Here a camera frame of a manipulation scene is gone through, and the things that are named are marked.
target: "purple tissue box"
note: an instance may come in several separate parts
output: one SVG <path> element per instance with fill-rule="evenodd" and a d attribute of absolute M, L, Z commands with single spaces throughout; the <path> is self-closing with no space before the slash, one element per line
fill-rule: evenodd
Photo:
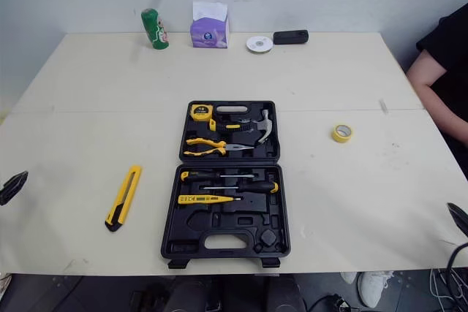
<path fill-rule="evenodd" d="M 194 47 L 227 47 L 229 37 L 229 21 L 201 18 L 193 21 L 190 35 Z"/>

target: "tissue box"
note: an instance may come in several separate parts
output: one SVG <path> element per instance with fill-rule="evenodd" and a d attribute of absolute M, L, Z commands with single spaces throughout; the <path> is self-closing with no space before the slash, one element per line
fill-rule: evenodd
<path fill-rule="evenodd" d="M 227 5 L 194 1 L 190 35 L 194 47 L 227 47 Z"/>

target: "screwdriver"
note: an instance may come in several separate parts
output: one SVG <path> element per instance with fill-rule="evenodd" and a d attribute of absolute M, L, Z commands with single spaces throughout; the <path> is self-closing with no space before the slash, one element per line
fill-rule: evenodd
<path fill-rule="evenodd" d="M 242 200 L 241 197 L 217 197 L 216 195 L 179 195 L 177 203 L 180 205 L 192 204 L 218 204 L 220 202 L 229 202 Z"/>
<path fill-rule="evenodd" d="M 181 173 L 181 180 L 195 182 L 199 180 L 216 180 L 218 178 L 253 178 L 254 175 L 222 175 L 219 172 L 189 171 Z"/>
<path fill-rule="evenodd" d="M 276 193 L 279 187 L 278 187 L 278 183 L 259 180 L 257 182 L 239 184 L 237 186 L 205 186 L 202 189 L 204 190 L 237 189 L 237 191 L 250 191 L 252 193 L 267 193 L 267 192 Z"/>

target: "screwdriver handle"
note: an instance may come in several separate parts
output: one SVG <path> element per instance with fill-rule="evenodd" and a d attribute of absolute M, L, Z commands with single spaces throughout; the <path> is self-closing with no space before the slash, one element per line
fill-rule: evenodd
<path fill-rule="evenodd" d="M 258 180 L 256 182 L 239 184 L 238 191 L 251 191 L 252 193 L 276 193 L 279 190 L 278 183 Z"/>
<path fill-rule="evenodd" d="M 218 204 L 220 202 L 233 201 L 233 197 L 217 197 L 215 195 L 179 195 L 177 203 L 180 205 L 192 205 L 192 204 Z"/>
<path fill-rule="evenodd" d="M 181 173 L 181 180 L 195 182 L 198 180 L 215 180 L 220 177 L 218 172 L 186 171 Z"/>
<path fill-rule="evenodd" d="M 205 144 L 205 145 L 210 145 L 213 148 L 223 148 L 224 146 L 226 146 L 226 142 L 223 142 L 223 141 L 215 142 L 213 140 L 204 139 L 204 138 L 188 139 L 185 142 L 187 143 L 187 145 Z"/>

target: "shoe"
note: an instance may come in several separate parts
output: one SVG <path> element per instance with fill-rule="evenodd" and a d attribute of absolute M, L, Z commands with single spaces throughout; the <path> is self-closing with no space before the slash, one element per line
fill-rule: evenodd
<path fill-rule="evenodd" d="M 383 289 L 388 288 L 387 280 L 392 277 L 392 270 L 377 270 L 359 275 L 358 291 L 363 304 L 375 308 L 380 301 Z"/>
<path fill-rule="evenodd" d="M 12 281 L 12 275 L 7 273 L 7 274 L 3 274 L 3 273 L 0 273 L 0 301 L 1 299 L 3 298 L 3 295 L 5 294 L 9 284 L 10 284 L 10 281 Z"/>
<path fill-rule="evenodd" d="M 358 272 L 340 272 L 339 274 L 341 274 L 341 277 L 344 281 L 346 281 L 348 284 L 352 284 L 352 282 L 356 279 Z"/>

